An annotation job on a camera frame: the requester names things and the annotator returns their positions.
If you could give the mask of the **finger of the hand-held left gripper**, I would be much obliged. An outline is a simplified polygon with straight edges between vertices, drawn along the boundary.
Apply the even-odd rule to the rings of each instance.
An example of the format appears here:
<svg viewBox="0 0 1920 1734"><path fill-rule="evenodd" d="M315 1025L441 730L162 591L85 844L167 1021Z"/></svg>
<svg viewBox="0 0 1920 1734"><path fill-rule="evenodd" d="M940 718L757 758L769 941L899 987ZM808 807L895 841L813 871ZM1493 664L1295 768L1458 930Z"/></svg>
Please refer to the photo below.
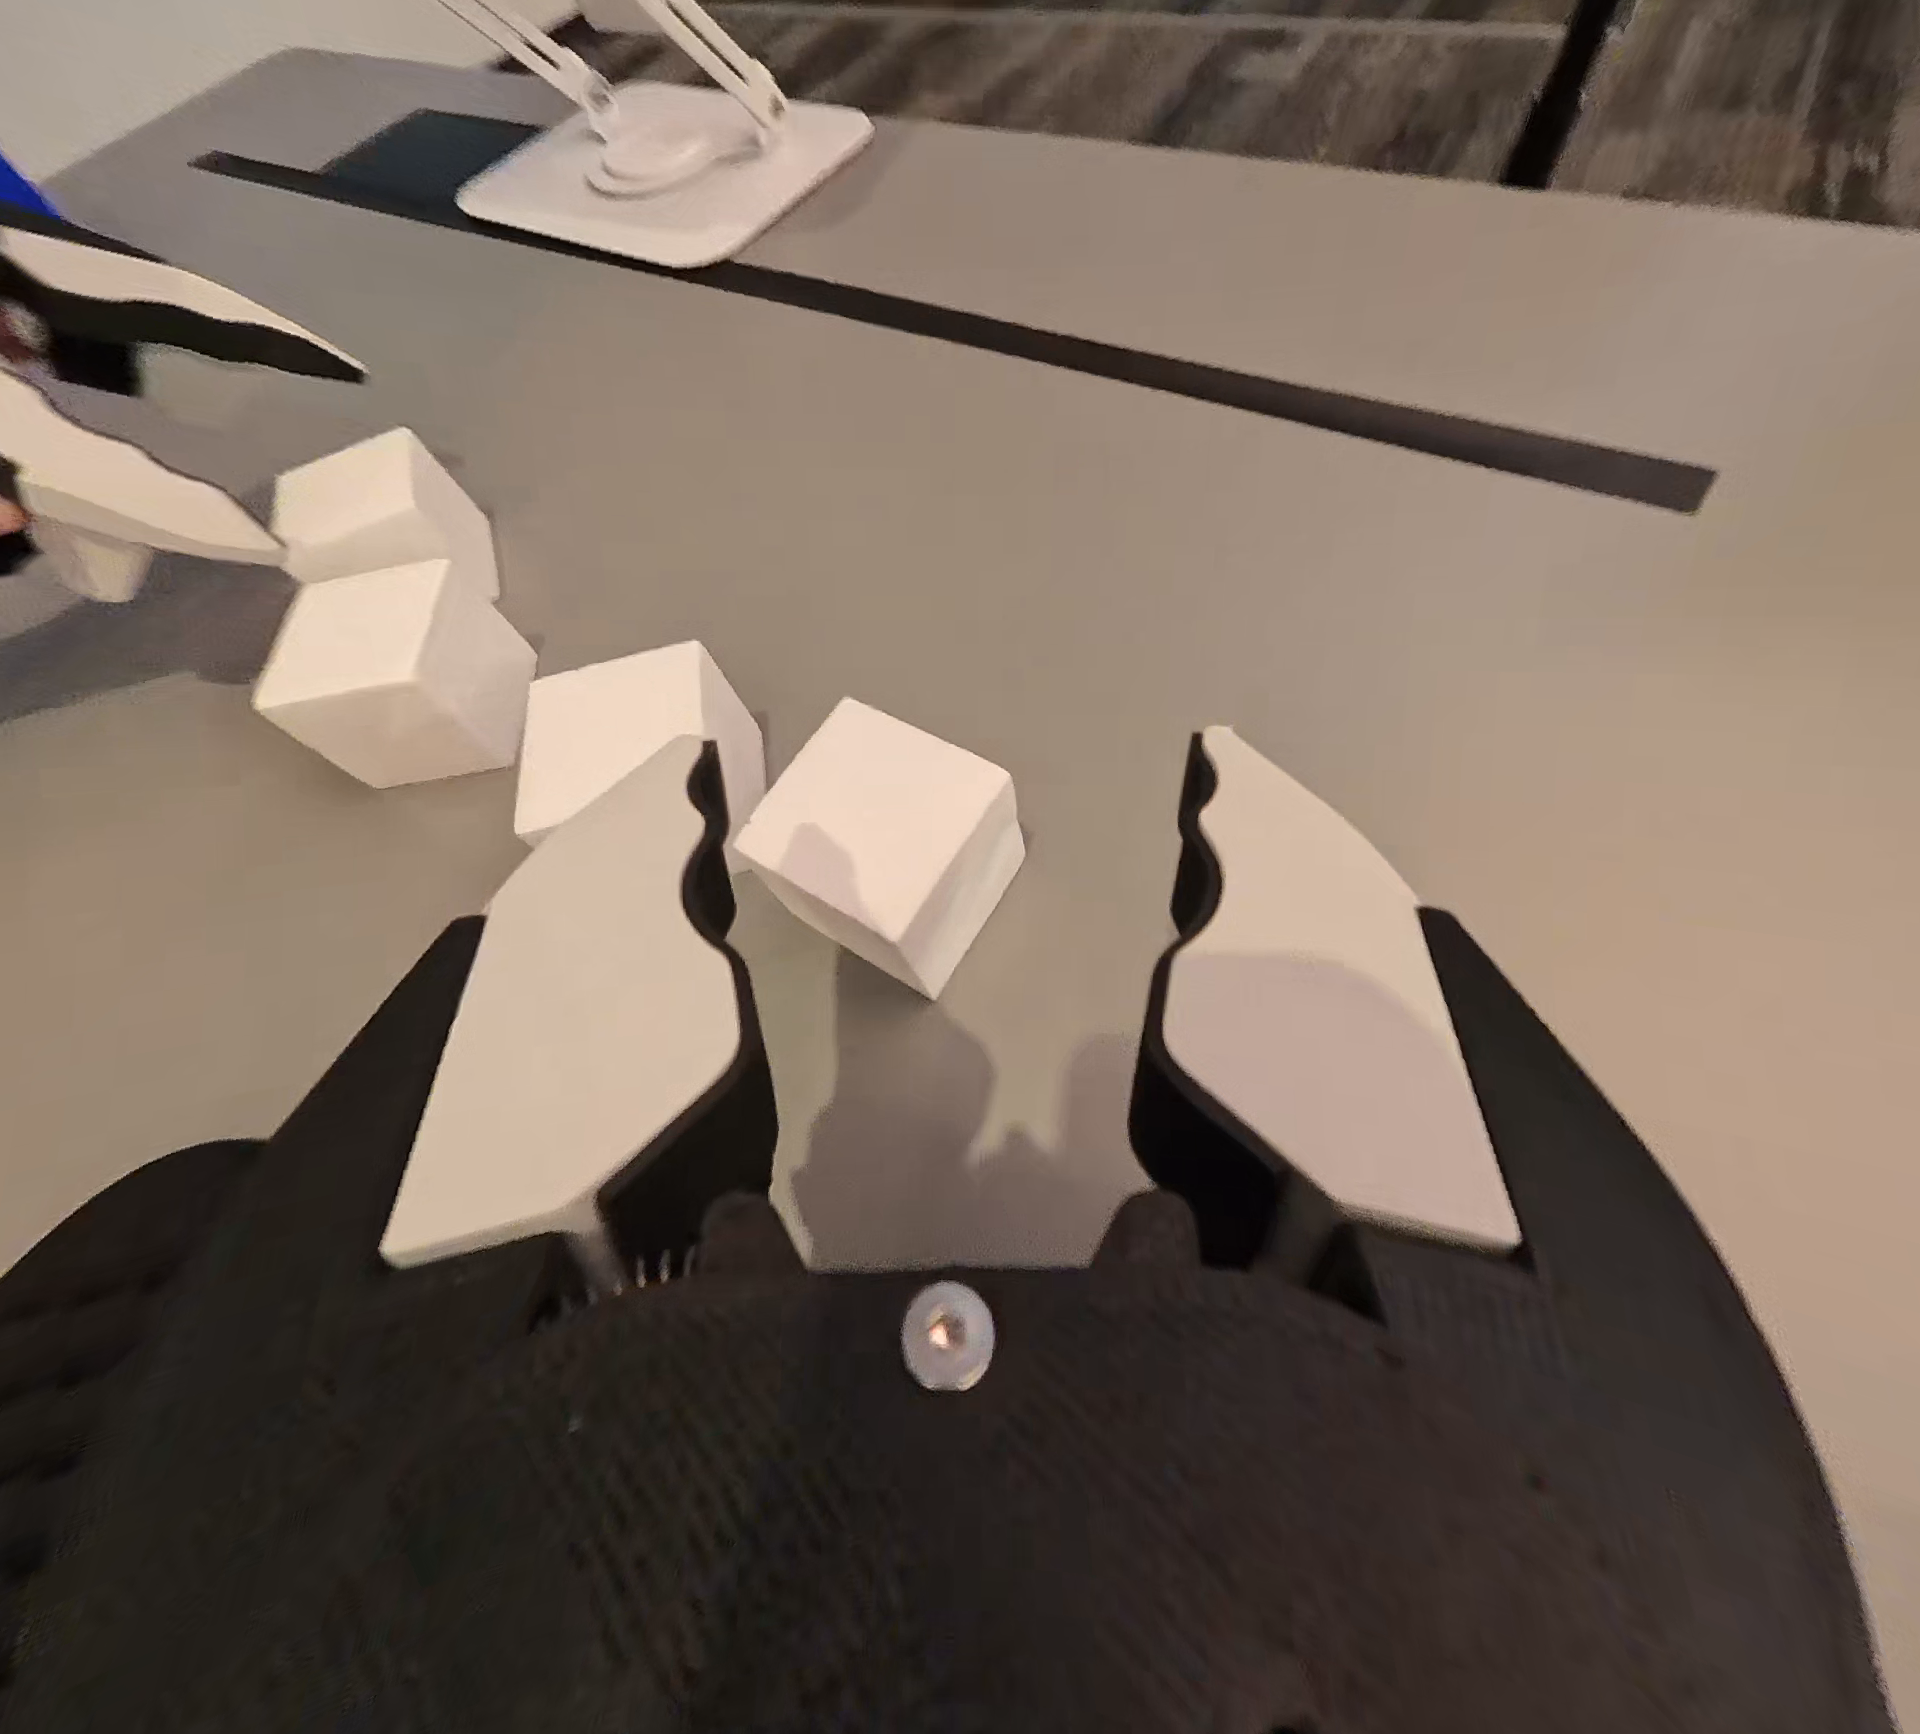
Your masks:
<svg viewBox="0 0 1920 1734"><path fill-rule="evenodd" d="M13 373L2 377L2 456L33 547L87 602L133 602L158 555L285 568L285 547L236 499L69 418Z"/></svg>
<svg viewBox="0 0 1920 1734"><path fill-rule="evenodd" d="M325 337L203 275L48 214L2 219L4 308L54 349L164 349L238 369L362 385Z"/></svg>

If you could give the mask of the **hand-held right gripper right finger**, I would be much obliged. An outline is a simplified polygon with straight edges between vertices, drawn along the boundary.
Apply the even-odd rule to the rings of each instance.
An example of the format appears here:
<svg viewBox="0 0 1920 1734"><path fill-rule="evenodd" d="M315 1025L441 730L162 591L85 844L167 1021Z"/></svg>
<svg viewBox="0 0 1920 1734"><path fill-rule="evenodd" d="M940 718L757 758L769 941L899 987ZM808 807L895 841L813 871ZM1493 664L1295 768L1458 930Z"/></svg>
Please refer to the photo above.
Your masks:
<svg viewBox="0 0 1920 1734"><path fill-rule="evenodd" d="M1176 834L1127 1139L1203 1266L1309 1282L1352 1233L1521 1257L1418 893L1229 725L1188 742Z"/></svg>

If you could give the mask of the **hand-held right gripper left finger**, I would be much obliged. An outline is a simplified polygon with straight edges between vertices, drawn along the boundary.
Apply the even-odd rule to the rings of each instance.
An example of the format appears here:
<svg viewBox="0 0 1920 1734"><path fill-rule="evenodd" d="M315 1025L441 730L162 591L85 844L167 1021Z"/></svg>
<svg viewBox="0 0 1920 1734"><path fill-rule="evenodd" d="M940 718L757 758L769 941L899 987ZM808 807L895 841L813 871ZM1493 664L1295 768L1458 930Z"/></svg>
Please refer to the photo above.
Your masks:
<svg viewBox="0 0 1920 1734"><path fill-rule="evenodd" d="M378 1253L417 1270L563 1240L595 1293L698 1266L766 1198L781 1118L719 748L670 738L494 894Z"/></svg>

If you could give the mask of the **white hard foam cube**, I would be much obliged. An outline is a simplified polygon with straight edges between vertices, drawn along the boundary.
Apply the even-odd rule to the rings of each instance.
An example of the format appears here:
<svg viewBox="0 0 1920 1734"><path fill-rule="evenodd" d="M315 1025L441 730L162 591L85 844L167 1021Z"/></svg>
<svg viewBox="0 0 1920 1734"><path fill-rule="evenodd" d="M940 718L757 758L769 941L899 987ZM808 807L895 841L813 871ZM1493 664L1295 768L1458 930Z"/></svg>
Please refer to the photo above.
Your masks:
<svg viewBox="0 0 1920 1734"><path fill-rule="evenodd" d="M252 711L389 791L517 765L537 651L450 560L300 587Z"/></svg>
<svg viewBox="0 0 1920 1734"><path fill-rule="evenodd" d="M1027 859L1013 774L841 698L732 838L795 919L937 1002Z"/></svg>
<svg viewBox="0 0 1920 1734"><path fill-rule="evenodd" d="M300 584L450 563L487 602L502 595L488 515L410 428L278 474L270 531Z"/></svg>
<svg viewBox="0 0 1920 1734"><path fill-rule="evenodd" d="M534 849L670 742L713 742L730 837L766 793L765 738L702 643L674 643L532 683L515 834Z"/></svg>

